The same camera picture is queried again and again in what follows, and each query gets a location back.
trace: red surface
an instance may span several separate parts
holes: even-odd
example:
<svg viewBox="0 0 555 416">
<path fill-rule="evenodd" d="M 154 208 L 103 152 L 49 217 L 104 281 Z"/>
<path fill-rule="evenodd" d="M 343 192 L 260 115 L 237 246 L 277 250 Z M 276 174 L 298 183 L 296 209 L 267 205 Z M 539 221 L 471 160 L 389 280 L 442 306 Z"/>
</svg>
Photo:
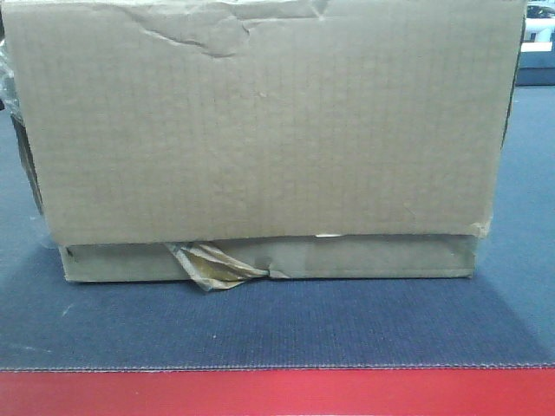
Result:
<svg viewBox="0 0 555 416">
<path fill-rule="evenodd" d="M 0 373 L 2 416 L 555 415 L 552 369 Z"/>
</svg>

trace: crease in cardboard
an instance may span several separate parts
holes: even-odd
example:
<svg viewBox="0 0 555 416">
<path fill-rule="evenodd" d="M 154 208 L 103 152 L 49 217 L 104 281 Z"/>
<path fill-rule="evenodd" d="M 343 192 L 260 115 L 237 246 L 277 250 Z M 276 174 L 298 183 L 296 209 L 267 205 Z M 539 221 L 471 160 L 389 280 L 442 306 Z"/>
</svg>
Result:
<svg viewBox="0 0 555 416">
<path fill-rule="evenodd" d="M 205 291 L 231 289 L 261 277 L 288 278 L 279 271 L 257 269 L 243 263 L 211 243 L 166 243 L 166 247 Z"/>
<path fill-rule="evenodd" d="M 250 30 L 263 21 L 323 19 L 329 0 L 161 3 L 148 6 L 95 4 L 94 9 L 116 8 L 142 27 L 143 33 L 172 45 L 194 46 L 204 55 L 236 55 L 249 41 Z"/>
</svg>

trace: blue mat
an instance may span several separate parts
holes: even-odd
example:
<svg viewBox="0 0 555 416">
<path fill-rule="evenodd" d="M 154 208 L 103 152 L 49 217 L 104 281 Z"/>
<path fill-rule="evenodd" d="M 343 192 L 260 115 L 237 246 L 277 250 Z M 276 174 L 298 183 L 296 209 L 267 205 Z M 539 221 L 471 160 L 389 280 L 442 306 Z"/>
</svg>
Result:
<svg viewBox="0 0 555 416">
<path fill-rule="evenodd" d="M 209 294 L 194 283 L 66 283 L 3 112 L 0 368 L 553 366 L 553 104 L 555 88 L 516 91 L 475 278 L 261 281 Z"/>
</svg>

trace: cardboard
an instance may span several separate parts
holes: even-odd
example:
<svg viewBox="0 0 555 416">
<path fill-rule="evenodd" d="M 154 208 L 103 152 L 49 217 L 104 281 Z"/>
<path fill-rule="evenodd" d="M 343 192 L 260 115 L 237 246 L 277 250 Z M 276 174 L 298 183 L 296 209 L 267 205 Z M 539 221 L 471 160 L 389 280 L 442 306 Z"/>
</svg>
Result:
<svg viewBox="0 0 555 416">
<path fill-rule="evenodd" d="M 195 263 L 197 255 L 192 269 L 184 268 L 164 244 L 78 245 L 60 252 L 67 278 L 74 282 L 192 278 L 204 289 L 228 289 L 266 277 L 470 276 L 476 240 L 449 235 L 221 240 L 210 245 L 225 253 L 225 261 L 201 253 L 204 262 Z"/>
<path fill-rule="evenodd" d="M 524 8 L 4 0 L 52 235 L 483 237 Z"/>
</svg>

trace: clear tape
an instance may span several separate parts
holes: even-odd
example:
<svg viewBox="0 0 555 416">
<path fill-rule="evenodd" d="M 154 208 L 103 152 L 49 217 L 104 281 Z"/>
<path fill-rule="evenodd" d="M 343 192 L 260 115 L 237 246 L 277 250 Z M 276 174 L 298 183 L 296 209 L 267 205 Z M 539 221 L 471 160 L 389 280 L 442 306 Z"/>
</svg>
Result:
<svg viewBox="0 0 555 416">
<path fill-rule="evenodd" d="M 0 42 L 0 100 L 11 115 L 24 125 L 14 81 L 14 71 L 11 67 L 10 54 L 5 39 Z"/>
<path fill-rule="evenodd" d="M 210 243 L 166 243 L 166 247 L 205 291 L 231 289 L 251 279 L 271 277 L 270 271 L 240 262 Z"/>
</svg>

